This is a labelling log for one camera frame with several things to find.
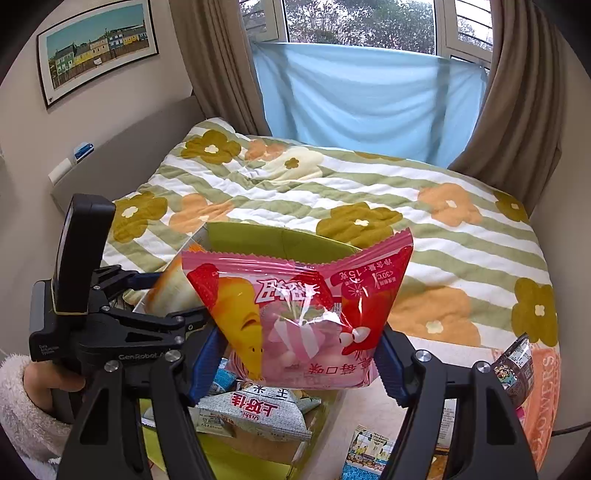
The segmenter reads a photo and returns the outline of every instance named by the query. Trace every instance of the light blue cloth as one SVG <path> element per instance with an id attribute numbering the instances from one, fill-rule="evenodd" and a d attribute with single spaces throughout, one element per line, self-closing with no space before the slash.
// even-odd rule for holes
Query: light blue cloth
<path id="1" fill-rule="evenodd" d="M 447 167 L 480 111 L 483 67 L 433 55 L 329 44 L 253 45 L 274 137 Z"/>

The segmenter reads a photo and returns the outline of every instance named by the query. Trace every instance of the strawberry flavor candy bag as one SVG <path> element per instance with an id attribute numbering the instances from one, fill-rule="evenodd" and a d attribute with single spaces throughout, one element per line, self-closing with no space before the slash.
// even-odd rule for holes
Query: strawberry flavor candy bag
<path id="1" fill-rule="evenodd" d="M 227 369 L 281 388 L 364 387 L 413 252 L 410 230 L 328 264 L 183 251 L 183 271 L 234 352 Z"/>

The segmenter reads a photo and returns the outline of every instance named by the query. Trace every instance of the sleeve cuff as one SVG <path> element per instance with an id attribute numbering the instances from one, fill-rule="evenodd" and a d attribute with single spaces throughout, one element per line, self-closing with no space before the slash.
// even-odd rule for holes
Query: sleeve cuff
<path id="1" fill-rule="evenodd" d="M 29 399 L 22 376 L 30 362 L 28 356 L 13 355 L 0 367 L 0 422 L 19 453 L 46 462 L 61 455 L 70 426 Z"/>

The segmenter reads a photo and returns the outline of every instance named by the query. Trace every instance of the cable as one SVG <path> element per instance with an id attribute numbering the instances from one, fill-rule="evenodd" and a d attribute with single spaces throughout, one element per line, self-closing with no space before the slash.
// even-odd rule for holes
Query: cable
<path id="1" fill-rule="evenodd" d="M 591 421 L 588 421 L 587 423 L 582 423 L 581 425 L 577 425 L 575 427 L 571 427 L 571 428 L 568 428 L 568 429 L 555 430 L 555 431 L 552 432 L 552 434 L 550 436 L 551 437 L 556 437 L 558 435 L 566 435 L 567 433 L 578 432 L 579 430 L 588 429 L 589 427 L 591 427 Z"/>

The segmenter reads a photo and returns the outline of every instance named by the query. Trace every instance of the colorful houses painting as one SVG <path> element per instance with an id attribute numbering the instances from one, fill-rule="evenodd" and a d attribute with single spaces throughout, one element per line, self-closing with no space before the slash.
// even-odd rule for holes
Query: colorful houses painting
<path id="1" fill-rule="evenodd" d="M 37 46 L 49 106 L 56 93 L 61 97 L 108 70 L 158 53 L 150 2 L 123 0 L 84 12 L 40 34 Z"/>

